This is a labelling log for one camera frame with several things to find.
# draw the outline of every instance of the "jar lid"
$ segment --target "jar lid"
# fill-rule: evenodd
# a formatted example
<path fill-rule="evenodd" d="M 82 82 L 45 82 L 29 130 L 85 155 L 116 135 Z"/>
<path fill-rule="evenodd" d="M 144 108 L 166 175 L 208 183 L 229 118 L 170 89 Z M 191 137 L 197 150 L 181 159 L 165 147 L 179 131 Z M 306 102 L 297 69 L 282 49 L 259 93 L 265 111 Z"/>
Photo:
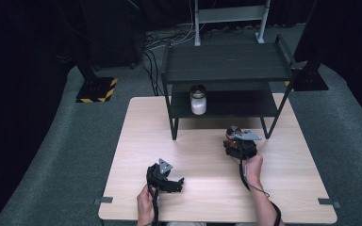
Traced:
<path fill-rule="evenodd" d="M 190 96 L 193 98 L 204 98 L 206 97 L 206 87 L 204 85 L 193 85 L 190 88 Z"/>

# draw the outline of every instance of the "black shelf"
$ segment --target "black shelf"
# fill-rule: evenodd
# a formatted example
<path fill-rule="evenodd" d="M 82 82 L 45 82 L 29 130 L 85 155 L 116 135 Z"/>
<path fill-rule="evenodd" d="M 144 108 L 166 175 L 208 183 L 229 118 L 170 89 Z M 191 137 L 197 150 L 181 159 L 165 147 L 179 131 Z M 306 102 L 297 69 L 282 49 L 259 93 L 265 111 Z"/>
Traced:
<path fill-rule="evenodd" d="M 259 117 L 270 138 L 296 80 L 294 68 L 296 62 L 280 35 L 274 43 L 264 44 L 196 47 L 170 46 L 168 41 L 160 73 L 173 139 L 181 118 L 223 117 Z M 289 82 L 278 108 L 269 85 L 276 81 Z M 190 109 L 189 89 L 197 84 L 206 87 L 203 115 Z M 274 117 L 269 131 L 264 117 Z"/>

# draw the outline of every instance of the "wooden table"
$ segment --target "wooden table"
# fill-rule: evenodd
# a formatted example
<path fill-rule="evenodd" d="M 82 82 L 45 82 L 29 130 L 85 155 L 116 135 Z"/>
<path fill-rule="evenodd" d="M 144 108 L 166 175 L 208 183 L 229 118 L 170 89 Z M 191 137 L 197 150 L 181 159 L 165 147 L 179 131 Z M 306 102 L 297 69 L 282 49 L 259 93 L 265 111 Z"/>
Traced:
<path fill-rule="evenodd" d="M 274 94 L 276 103 L 283 94 Z M 169 180 L 185 177 L 181 193 L 159 195 L 159 220 L 199 222 L 256 222 L 252 197 L 239 178 L 235 159 L 225 154 L 222 141 L 230 125 L 264 137 L 260 120 L 181 119 L 172 140 L 163 97 L 130 101 L 104 197 L 101 219 L 137 219 L 136 197 L 146 184 L 149 166 L 164 159 L 173 169 Z M 335 223 L 332 205 L 289 101 L 270 139 L 255 142 L 263 155 L 262 184 L 282 211 L 285 223 Z"/>

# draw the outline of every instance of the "gray carpet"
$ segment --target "gray carpet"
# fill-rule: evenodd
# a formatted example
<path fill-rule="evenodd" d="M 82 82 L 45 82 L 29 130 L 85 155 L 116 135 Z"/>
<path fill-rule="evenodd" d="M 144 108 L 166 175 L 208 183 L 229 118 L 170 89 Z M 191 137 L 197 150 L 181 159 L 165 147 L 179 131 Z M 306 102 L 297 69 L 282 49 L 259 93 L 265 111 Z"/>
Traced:
<path fill-rule="evenodd" d="M 268 28 L 264 39 L 274 41 L 282 34 L 293 52 L 303 29 Z M 219 31 L 202 44 L 255 42 L 254 32 Z M 183 44 L 193 45 L 193 40 Z M 162 51 L 154 50 L 158 65 Z M 328 91 L 292 92 L 289 99 L 328 194 L 341 205 L 336 225 L 362 225 L 362 108 L 337 73 L 325 66 L 320 73 Z M 119 79 L 113 97 L 106 103 L 76 104 L 84 80 L 77 68 L 71 70 L 55 121 L 2 211 L 0 225 L 135 225 L 102 222 L 94 201 L 105 189 L 129 100 L 154 93 L 141 65 L 103 69 L 97 75 Z"/>

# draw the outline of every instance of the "glass jar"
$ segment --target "glass jar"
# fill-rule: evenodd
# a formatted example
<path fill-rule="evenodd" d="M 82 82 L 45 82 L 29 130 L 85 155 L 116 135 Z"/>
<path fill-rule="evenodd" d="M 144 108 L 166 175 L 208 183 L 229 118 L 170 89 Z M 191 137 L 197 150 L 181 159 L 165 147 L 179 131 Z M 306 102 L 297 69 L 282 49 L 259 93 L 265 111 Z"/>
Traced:
<path fill-rule="evenodd" d="M 190 88 L 190 108 L 195 115 L 206 112 L 206 88 L 203 85 L 193 85 Z"/>

